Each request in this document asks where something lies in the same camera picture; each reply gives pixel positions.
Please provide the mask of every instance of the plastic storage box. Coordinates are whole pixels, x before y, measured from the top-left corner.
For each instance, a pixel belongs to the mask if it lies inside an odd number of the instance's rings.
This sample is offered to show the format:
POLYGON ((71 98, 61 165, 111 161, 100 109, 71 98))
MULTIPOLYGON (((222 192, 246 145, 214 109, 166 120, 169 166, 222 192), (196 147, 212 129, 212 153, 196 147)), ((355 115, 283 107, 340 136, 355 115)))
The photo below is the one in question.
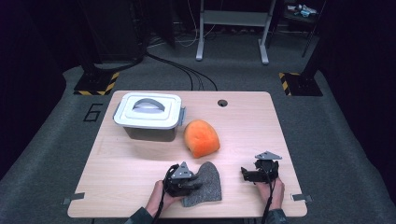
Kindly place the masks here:
POLYGON ((131 92, 122 97, 113 119, 133 139, 172 142, 184 117, 177 95, 131 92))

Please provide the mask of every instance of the orange object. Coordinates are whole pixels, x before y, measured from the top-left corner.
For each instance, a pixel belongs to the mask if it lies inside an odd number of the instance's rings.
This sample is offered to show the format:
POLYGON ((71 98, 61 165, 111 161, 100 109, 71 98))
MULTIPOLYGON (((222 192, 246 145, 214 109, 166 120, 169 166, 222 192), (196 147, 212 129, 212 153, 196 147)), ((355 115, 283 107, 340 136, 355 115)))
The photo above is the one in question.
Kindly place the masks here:
POLYGON ((184 131, 184 142, 194 158, 209 155, 220 149, 218 134, 206 121, 195 119, 184 131))

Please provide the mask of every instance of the sleeve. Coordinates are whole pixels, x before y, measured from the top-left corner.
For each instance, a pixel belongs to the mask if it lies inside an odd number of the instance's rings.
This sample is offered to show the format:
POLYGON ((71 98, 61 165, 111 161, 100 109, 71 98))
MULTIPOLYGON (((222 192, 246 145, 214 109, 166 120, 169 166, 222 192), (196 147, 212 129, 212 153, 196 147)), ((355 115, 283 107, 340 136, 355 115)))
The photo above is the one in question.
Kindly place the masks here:
POLYGON ((269 211, 265 224, 288 224, 285 213, 282 209, 274 209, 269 211))
POLYGON ((152 216, 144 208, 140 207, 124 224, 150 224, 152 216))

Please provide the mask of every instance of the gray handle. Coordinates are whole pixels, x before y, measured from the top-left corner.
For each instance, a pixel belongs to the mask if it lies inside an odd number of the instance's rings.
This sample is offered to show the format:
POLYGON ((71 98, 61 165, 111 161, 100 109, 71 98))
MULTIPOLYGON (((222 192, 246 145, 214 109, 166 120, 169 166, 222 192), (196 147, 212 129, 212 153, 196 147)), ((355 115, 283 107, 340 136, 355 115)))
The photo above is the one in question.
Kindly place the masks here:
POLYGON ((150 99, 150 98, 143 98, 141 100, 136 101, 136 103, 134 103, 134 108, 132 108, 132 109, 135 109, 135 108, 137 108, 138 105, 144 104, 144 103, 155 105, 159 109, 161 109, 161 111, 165 111, 165 106, 163 106, 163 104, 161 104, 160 102, 158 102, 156 100, 150 99))

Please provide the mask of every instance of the yellow and black striped tape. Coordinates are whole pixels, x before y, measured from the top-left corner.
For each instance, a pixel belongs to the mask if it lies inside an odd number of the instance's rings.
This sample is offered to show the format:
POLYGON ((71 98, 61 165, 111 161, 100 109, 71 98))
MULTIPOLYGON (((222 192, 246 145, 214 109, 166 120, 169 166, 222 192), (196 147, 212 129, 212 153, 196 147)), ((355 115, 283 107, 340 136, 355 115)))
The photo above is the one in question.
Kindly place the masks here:
POLYGON ((299 76, 300 74, 299 73, 279 73, 280 82, 282 83, 283 91, 285 92, 286 95, 291 95, 290 87, 286 80, 286 74, 294 75, 294 76, 299 76))
POLYGON ((113 90, 114 85, 116 84, 117 77, 119 77, 120 73, 116 73, 111 78, 110 82, 107 85, 107 88, 103 91, 75 91, 75 95, 109 95, 111 90, 113 90))

